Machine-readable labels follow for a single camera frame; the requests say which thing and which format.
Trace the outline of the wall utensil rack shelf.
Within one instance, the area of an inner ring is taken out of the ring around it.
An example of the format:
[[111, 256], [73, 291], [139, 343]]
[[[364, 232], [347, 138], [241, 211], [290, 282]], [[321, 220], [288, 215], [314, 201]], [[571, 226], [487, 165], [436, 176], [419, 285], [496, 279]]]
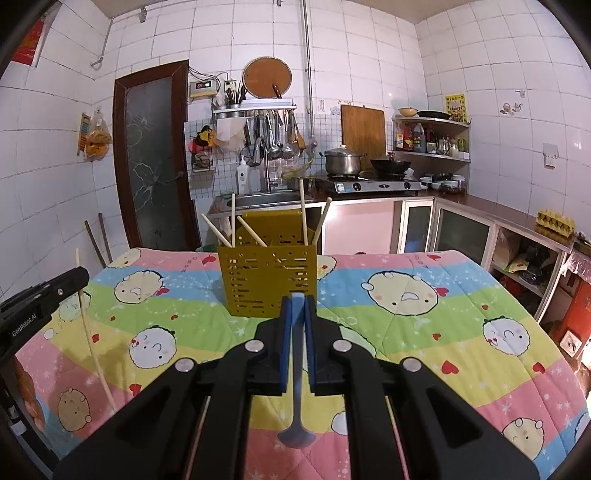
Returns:
[[266, 111], [266, 110], [296, 110], [297, 104], [294, 103], [293, 99], [246, 99], [242, 103], [227, 108], [218, 108], [212, 111], [212, 114], [219, 115], [242, 115], [249, 112], [255, 111]]

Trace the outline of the steel gas stove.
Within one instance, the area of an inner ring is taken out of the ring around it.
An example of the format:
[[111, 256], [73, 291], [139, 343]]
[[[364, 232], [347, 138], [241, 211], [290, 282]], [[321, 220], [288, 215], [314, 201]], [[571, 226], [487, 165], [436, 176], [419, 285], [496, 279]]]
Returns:
[[354, 176], [318, 177], [315, 179], [318, 191], [327, 195], [337, 196], [388, 196], [388, 195], [417, 195], [422, 190], [418, 180], [405, 177], [387, 179], [368, 179]]

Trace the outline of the hanging yellow bag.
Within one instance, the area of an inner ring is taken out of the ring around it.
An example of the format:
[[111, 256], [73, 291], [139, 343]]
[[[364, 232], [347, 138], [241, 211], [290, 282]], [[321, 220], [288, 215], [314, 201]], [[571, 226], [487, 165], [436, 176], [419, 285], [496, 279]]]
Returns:
[[81, 115], [77, 155], [83, 155], [86, 161], [102, 160], [112, 144], [112, 136], [108, 129], [100, 107], [92, 115]]

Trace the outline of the dark glass door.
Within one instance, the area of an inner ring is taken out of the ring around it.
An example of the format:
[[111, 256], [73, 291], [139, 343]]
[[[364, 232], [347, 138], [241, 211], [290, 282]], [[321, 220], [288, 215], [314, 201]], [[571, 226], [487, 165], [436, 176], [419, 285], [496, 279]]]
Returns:
[[182, 60], [115, 80], [114, 171], [131, 248], [193, 251], [200, 246], [184, 138], [188, 67]]

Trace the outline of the steel cooking pot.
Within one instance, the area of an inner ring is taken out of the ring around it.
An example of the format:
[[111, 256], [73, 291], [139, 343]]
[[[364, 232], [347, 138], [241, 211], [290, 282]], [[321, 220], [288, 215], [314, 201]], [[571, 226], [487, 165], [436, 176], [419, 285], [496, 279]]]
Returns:
[[362, 171], [362, 156], [341, 145], [321, 152], [325, 171], [334, 176], [356, 176]]

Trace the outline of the wooden chopstick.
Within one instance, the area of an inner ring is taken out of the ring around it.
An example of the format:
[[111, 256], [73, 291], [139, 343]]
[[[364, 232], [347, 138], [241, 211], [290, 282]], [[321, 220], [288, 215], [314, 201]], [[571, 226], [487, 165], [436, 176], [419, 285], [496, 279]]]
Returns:
[[208, 217], [204, 213], [200, 213], [200, 217], [205, 222], [205, 224], [209, 227], [209, 229], [211, 229], [211, 231], [216, 236], [216, 238], [219, 241], [221, 241], [222, 245], [224, 245], [225, 247], [228, 247], [228, 248], [232, 248], [231, 242], [229, 242], [228, 239], [226, 239], [224, 234], [222, 234], [221, 231], [219, 231], [217, 229], [217, 227], [215, 227], [215, 225], [211, 222], [211, 220], [208, 219]]
[[77, 297], [78, 297], [78, 304], [79, 304], [80, 314], [81, 314], [81, 318], [82, 318], [82, 325], [84, 328], [88, 349], [89, 349], [91, 358], [93, 360], [93, 364], [94, 364], [98, 379], [100, 381], [100, 385], [101, 385], [102, 390], [106, 396], [108, 405], [111, 408], [111, 413], [112, 413], [112, 415], [114, 415], [117, 412], [117, 406], [116, 406], [116, 403], [115, 403], [114, 398], [112, 396], [112, 393], [110, 391], [109, 385], [105, 379], [103, 370], [100, 365], [100, 360], [99, 360], [98, 355], [97, 355], [95, 348], [94, 348], [94, 343], [92, 340], [92, 331], [91, 331], [90, 323], [89, 323], [87, 313], [86, 313], [86, 306], [85, 306], [85, 300], [84, 300], [84, 298], [85, 298], [84, 287], [82, 287], [80, 290], [78, 290]]
[[307, 213], [305, 213], [305, 192], [304, 192], [304, 179], [298, 179], [298, 193], [300, 193], [301, 201], [301, 226], [303, 226], [303, 241], [304, 245], [308, 246], [308, 222]]
[[236, 219], [238, 219], [238, 222], [242, 224], [246, 232], [249, 233], [250, 236], [252, 236], [252, 239], [256, 241], [256, 244], [259, 244], [259, 246], [262, 246], [263, 248], [267, 247], [266, 242], [263, 240], [263, 238], [261, 238], [259, 234], [257, 234], [256, 231], [253, 230], [252, 226], [250, 226], [249, 223], [247, 223], [245, 219], [242, 218], [242, 216], [238, 216], [236, 217]]
[[328, 197], [327, 200], [325, 200], [325, 207], [324, 207], [324, 209], [322, 209], [322, 215], [320, 217], [320, 220], [318, 220], [317, 229], [315, 229], [315, 235], [311, 240], [312, 245], [317, 245], [318, 240], [320, 240], [320, 236], [322, 234], [322, 228], [324, 227], [325, 219], [327, 219], [327, 217], [328, 217], [329, 208], [331, 208], [331, 205], [332, 205], [332, 198]]
[[236, 195], [235, 193], [231, 194], [230, 198], [230, 227], [231, 227], [231, 247], [235, 248], [236, 246], [236, 215], [235, 215], [235, 202], [236, 202]]

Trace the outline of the black wok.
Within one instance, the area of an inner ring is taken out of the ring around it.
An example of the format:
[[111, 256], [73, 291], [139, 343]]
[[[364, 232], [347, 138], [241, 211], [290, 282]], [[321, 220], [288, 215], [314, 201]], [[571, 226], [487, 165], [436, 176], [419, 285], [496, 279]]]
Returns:
[[410, 161], [397, 159], [393, 156], [372, 158], [370, 163], [380, 180], [403, 180], [406, 172], [411, 168]]

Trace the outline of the rectangular wooden cutting board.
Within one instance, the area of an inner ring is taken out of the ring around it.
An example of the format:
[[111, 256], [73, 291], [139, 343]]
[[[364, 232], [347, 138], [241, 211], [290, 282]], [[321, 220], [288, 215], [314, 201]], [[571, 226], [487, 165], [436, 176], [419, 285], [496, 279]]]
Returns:
[[370, 160], [386, 155], [386, 120], [383, 110], [351, 105], [341, 106], [342, 144], [361, 156], [363, 170], [372, 169]]

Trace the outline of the yellow wall poster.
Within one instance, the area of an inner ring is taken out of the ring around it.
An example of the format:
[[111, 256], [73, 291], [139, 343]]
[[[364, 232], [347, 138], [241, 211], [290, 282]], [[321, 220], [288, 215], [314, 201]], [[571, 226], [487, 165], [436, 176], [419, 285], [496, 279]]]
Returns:
[[468, 124], [470, 122], [467, 108], [467, 98], [464, 93], [445, 96], [445, 111], [452, 121]]

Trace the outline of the kitchen counter with cabinets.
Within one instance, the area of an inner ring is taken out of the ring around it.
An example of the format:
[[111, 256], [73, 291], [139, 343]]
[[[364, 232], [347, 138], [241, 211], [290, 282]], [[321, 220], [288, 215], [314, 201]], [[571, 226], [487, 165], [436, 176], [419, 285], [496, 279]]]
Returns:
[[[327, 195], [312, 192], [305, 198], [308, 224], [317, 229]], [[297, 208], [301, 201], [236, 208], [249, 210]], [[218, 196], [207, 215], [221, 230], [228, 231], [230, 199]], [[519, 242], [521, 251], [539, 246], [550, 253], [548, 276], [538, 285], [507, 271], [501, 260], [503, 245]], [[403, 196], [338, 196], [322, 228], [318, 251], [334, 254], [386, 254], [457, 250], [497, 277], [505, 276], [528, 290], [533, 304], [526, 309], [537, 321], [544, 318], [559, 281], [573, 273], [583, 281], [590, 279], [590, 250], [571, 236], [536, 224], [534, 217], [482, 198], [423, 190]]]

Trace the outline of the red wall paper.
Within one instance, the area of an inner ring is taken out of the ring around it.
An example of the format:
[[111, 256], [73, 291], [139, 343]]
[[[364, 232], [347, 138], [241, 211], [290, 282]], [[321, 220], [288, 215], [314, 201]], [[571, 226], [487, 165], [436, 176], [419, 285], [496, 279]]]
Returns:
[[11, 58], [12, 62], [33, 66], [38, 52], [41, 49], [41, 43], [46, 33], [47, 16], [44, 15], [36, 21], [31, 30], [27, 33], [16, 52]]

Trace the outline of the steel sink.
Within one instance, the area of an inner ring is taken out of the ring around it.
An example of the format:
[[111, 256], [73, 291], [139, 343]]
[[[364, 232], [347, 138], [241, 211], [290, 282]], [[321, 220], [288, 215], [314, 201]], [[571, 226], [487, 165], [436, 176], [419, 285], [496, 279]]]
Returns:
[[256, 208], [262, 205], [278, 205], [281, 203], [298, 202], [300, 194], [294, 191], [279, 191], [242, 195], [235, 198], [236, 208]]

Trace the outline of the corner wall shelf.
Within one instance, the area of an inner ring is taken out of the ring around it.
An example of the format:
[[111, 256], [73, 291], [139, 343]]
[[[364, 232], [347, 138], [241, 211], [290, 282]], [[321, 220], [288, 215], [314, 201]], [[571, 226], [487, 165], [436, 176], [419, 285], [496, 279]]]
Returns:
[[470, 128], [469, 123], [455, 121], [444, 112], [394, 116], [394, 152], [469, 163]]

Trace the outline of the yellow perforated utensil holder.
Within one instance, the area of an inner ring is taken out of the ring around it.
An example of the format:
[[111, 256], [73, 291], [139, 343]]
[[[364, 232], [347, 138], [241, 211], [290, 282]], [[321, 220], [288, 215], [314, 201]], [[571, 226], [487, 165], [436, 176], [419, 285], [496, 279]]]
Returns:
[[317, 295], [315, 231], [303, 241], [301, 210], [247, 211], [243, 219], [266, 242], [263, 248], [236, 219], [236, 246], [218, 248], [228, 312], [237, 317], [273, 318], [283, 298], [293, 293]]

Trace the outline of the wall electric meter box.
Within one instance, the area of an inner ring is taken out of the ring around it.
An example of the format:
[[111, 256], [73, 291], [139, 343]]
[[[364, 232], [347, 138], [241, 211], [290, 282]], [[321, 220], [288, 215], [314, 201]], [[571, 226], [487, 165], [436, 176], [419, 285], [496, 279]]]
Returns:
[[218, 82], [216, 80], [198, 80], [189, 84], [188, 96], [190, 99], [211, 98], [217, 95]]

